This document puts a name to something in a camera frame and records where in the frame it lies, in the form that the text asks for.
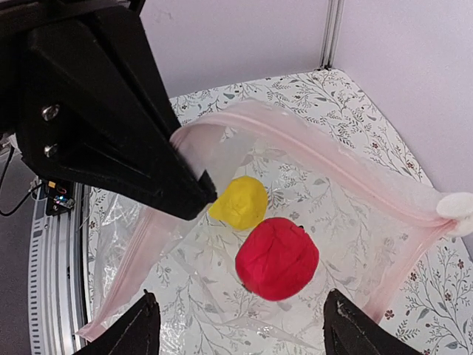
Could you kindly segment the clear zip top bag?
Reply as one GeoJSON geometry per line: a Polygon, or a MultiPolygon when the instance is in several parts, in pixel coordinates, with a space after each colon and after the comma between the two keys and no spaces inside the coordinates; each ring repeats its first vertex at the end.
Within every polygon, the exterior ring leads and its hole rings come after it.
{"type": "Polygon", "coordinates": [[[472,232],[470,193],[439,192],[258,101],[198,118],[171,145],[217,196],[188,221],[108,196],[88,341],[159,267],[163,330],[215,330],[215,351],[258,351],[263,337],[317,350],[332,289],[379,322],[431,245],[472,232]]]}

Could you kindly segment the red toy fruit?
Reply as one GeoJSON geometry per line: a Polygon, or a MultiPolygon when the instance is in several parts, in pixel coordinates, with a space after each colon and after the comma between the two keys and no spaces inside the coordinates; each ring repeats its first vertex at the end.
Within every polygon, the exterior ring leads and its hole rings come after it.
{"type": "Polygon", "coordinates": [[[304,230],[284,217],[263,220],[248,236],[235,257],[242,285],[264,300],[286,300],[312,279],[319,250],[304,230]]]}

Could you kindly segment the yellow toy fruit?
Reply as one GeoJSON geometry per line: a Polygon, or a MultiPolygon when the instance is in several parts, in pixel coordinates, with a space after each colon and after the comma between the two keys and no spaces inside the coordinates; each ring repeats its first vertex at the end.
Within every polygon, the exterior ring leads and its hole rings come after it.
{"type": "Polygon", "coordinates": [[[230,182],[208,213],[236,230],[246,230],[263,221],[267,206],[268,194],[264,185],[254,177],[242,176],[230,182]]]}

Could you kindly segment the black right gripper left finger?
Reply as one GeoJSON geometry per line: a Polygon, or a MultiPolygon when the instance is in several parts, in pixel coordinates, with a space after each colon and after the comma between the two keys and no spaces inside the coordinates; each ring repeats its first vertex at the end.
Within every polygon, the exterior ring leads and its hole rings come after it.
{"type": "Polygon", "coordinates": [[[160,350],[160,308],[155,295],[144,295],[108,330],[74,355],[158,355],[160,350]]]}

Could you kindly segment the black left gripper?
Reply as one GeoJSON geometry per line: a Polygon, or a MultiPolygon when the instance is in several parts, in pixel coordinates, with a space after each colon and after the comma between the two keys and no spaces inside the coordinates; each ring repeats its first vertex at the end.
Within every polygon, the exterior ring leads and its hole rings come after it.
{"type": "Polygon", "coordinates": [[[18,145],[43,178],[99,187],[192,220],[217,191],[171,145],[180,122],[143,28],[143,1],[121,5],[1,3],[18,145]]]}

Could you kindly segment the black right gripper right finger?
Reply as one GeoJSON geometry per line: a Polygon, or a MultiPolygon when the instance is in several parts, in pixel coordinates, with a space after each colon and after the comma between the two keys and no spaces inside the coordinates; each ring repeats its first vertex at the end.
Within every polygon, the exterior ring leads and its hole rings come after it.
{"type": "Polygon", "coordinates": [[[360,308],[333,289],[324,303],[327,355],[418,355],[420,352],[387,333],[360,308]]]}

